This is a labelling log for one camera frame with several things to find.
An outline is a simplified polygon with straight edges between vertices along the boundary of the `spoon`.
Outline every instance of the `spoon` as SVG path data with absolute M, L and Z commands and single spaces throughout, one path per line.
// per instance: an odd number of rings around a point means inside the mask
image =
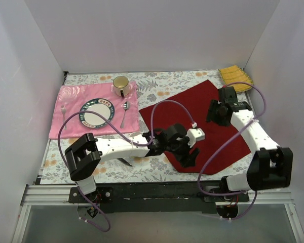
M 126 114 L 126 111 L 130 109 L 130 102 L 126 101 L 126 102 L 124 103 L 123 109 L 124 109 L 124 116 L 123 116 L 121 128 L 124 127 L 125 114 Z

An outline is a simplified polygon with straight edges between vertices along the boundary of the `yellow cloth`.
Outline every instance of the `yellow cloth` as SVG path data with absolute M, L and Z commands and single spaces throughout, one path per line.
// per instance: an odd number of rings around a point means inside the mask
M 219 73 L 221 74 L 223 81 L 227 85 L 234 83 L 234 82 L 246 82 L 249 84 L 253 84 L 253 81 L 249 77 L 249 75 L 247 75 L 237 65 L 219 69 Z M 233 87 L 237 93 L 245 92 L 245 91 L 251 89 L 250 86 L 243 85 L 243 84 L 236 84 L 236 85 L 233 85 Z

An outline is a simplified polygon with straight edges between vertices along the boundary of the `black mount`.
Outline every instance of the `black mount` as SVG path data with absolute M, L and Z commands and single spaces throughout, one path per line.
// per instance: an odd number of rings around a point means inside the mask
M 72 181 L 84 180 L 94 172 L 102 155 L 96 141 L 92 133 L 86 133 L 66 149 L 65 157 Z
M 98 187 L 96 191 L 87 194 L 86 197 L 92 202 L 102 204 L 112 203 L 113 189 L 112 187 Z M 69 203 L 71 204 L 86 204 L 88 203 L 79 193 L 77 187 L 72 187 L 69 194 Z
M 239 208 L 236 206 L 216 206 L 216 211 L 223 218 L 235 218 L 238 215 Z
M 289 148 L 257 151 L 247 172 L 254 191 L 287 187 L 290 184 L 293 152 Z
M 214 122 L 220 126 L 228 127 L 231 125 L 231 118 L 233 112 L 238 112 L 239 110 L 251 110 L 251 106 L 243 101 L 238 101 L 237 93 L 233 87 L 224 87 L 218 89 L 218 99 L 212 100 L 207 117 L 206 122 Z
M 189 137 L 186 135 L 187 130 L 181 124 L 172 125 L 160 133 L 157 133 L 157 130 L 155 130 L 153 143 L 148 146 L 150 151 L 146 157 L 160 155 L 164 151 L 168 151 L 174 154 L 183 168 L 195 166 L 199 148 L 195 148 L 190 153 L 192 148 L 188 146 Z M 149 141 L 151 139 L 151 131 L 143 133 L 142 136 Z

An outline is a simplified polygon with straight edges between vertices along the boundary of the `black base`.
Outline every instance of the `black base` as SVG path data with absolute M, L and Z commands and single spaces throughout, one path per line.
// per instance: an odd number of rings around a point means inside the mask
M 218 187 L 219 181 L 201 182 L 202 187 Z M 97 184 L 101 195 L 100 208 L 106 213 L 115 212 L 202 212 L 216 214 L 216 202 L 223 197 L 206 196 L 194 182 L 103 183 Z M 249 201 L 247 194 L 239 201 Z M 69 203 L 86 203 L 76 187 L 71 188 Z
M 91 201 L 95 201 L 95 199 L 98 197 L 98 201 L 101 204 L 111 203 L 112 199 L 113 199 L 113 189 L 111 187 L 100 187 L 98 190 L 98 194 L 97 194 L 97 192 L 93 192 L 93 193 L 86 195 L 86 197 Z M 77 187 L 71 188 L 68 202 L 71 204 L 87 203 L 87 201 L 79 193 L 79 190 Z
M 235 218 L 238 215 L 239 209 L 238 206 L 217 206 L 216 211 L 219 214 L 219 216 L 222 216 L 223 218 Z

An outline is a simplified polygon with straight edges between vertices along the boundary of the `fork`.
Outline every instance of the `fork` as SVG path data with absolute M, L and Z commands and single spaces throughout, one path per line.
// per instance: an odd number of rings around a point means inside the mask
M 66 108 L 64 105 L 61 105 L 61 112 L 63 114 L 63 123 L 65 123 L 65 113 L 66 113 Z

